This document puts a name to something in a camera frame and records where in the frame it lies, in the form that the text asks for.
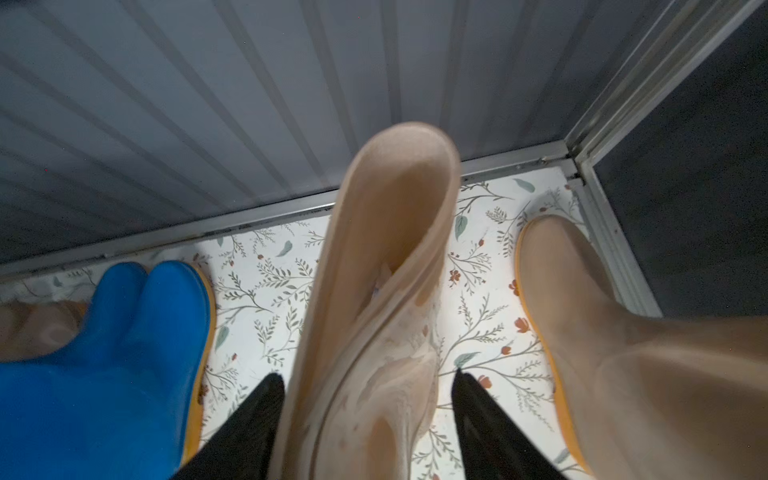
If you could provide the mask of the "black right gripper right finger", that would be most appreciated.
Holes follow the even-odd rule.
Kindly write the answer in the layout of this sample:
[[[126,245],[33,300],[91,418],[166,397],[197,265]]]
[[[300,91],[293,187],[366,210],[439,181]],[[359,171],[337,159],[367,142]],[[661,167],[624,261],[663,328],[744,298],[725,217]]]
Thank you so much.
[[[467,479],[562,479],[477,379],[457,371],[451,387]]]

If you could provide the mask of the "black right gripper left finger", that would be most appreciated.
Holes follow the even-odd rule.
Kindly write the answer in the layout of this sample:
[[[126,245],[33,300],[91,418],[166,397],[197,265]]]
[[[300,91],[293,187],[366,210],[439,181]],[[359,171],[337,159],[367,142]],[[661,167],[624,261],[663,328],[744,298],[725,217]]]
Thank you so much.
[[[281,375],[268,374],[175,479],[266,479],[285,399]]]

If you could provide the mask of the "blue rain boot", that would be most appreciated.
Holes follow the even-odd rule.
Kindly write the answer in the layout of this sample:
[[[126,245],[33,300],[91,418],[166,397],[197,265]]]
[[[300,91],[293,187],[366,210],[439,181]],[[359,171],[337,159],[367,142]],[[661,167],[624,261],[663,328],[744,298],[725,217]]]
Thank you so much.
[[[54,365],[55,351],[2,365],[3,478],[167,479],[195,454],[213,290],[184,262],[146,271],[133,320],[107,361]]]
[[[129,329],[147,278],[146,269],[138,263],[111,266],[96,288],[82,330],[49,362],[69,366],[107,361]]]

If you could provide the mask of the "beige rain boot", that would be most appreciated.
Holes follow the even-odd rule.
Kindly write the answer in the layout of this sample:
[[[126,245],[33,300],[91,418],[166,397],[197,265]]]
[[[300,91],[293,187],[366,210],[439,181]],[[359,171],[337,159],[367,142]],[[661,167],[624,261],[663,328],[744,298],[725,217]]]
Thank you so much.
[[[56,301],[1,305],[1,362],[39,358],[67,345],[79,333],[88,305]]]
[[[437,404],[446,249],[461,167],[421,122],[373,136],[338,191],[268,474],[406,479]]]
[[[566,446],[593,477],[766,477],[765,317],[634,314],[587,238],[554,215],[524,227],[514,267]]]

